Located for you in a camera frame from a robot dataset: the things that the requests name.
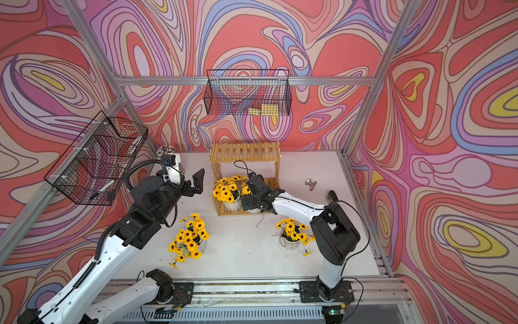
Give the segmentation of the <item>sunflower pot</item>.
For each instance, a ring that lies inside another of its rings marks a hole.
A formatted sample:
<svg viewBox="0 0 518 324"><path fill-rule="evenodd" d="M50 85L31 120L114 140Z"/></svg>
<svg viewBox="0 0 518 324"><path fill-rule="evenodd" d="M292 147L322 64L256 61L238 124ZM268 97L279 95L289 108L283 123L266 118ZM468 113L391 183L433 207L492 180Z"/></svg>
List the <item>sunflower pot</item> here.
<svg viewBox="0 0 518 324"><path fill-rule="evenodd" d="M244 211L249 213L261 212L258 199L253 195L252 190L247 183L244 183L241 188L241 203Z"/></svg>
<svg viewBox="0 0 518 324"><path fill-rule="evenodd" d="M245 179L242 175L234 175L217 180L213 186L214 202L220 203L225 211L240 210L242 208L241 189Z"/></svg>
<svg viewBox="0 0 518 324"><path fill-rule="evenodd" d="M198 213L183 218L182 223L185 223L185 226L178 231L168 247L168 251L173 255L169 266L174 269L187 260L200 259L210 238L206 223Z"/></svg>
<svg viewBox="0 0 518 324"><path fill-rule="evenodd" d="M280 231L279 243L283 248L293 251L298 247L302 247L304 257L312 254L312 252L308 250L307 245L311 242L315 242L316 237L310 233L310 228L306 224L290 217L281 220L276 224L275 228Z"/></svg>

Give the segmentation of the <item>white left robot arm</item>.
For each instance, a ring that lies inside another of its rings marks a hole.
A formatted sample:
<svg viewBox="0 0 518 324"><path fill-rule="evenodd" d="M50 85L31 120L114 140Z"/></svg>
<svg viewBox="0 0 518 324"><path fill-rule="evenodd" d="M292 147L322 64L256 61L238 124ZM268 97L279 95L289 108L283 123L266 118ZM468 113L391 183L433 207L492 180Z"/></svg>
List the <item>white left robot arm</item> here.
<svg viewBox="0 0 518 324"><path fill-rule="evenodd" d="M124 184L134 202L128 213L102 234L89 264L51 300L38 309L27 309L18 323L114 323L147 303L190 303L186 293L175 289L173 279L154 269L133 286L96 303L112 277L160 231L169 227L167 216L177 212L182 197L202 194L205 170L186 180L175 159L149 159L124 175Z"/></svg>

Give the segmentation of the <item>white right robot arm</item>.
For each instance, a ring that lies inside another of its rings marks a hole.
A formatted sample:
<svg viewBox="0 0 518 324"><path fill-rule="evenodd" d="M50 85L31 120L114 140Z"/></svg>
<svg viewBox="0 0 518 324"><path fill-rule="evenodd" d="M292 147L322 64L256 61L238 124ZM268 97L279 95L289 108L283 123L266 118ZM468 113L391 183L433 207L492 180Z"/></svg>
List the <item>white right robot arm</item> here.
<svg viewBox="0 0 518 324"><path fill-rule="evenodd" d="M292 218L308 225L316 239L318 250L323 256L321 270L316 277L312 295L324 302L333 302L340 295L343 286L343 270L346 259L361 240L360 233L339 204L318 205L303 201L282 189L271 189L260 174L248 174L246 181L252 198L243 206L260 209L263 213Z"/></svg>

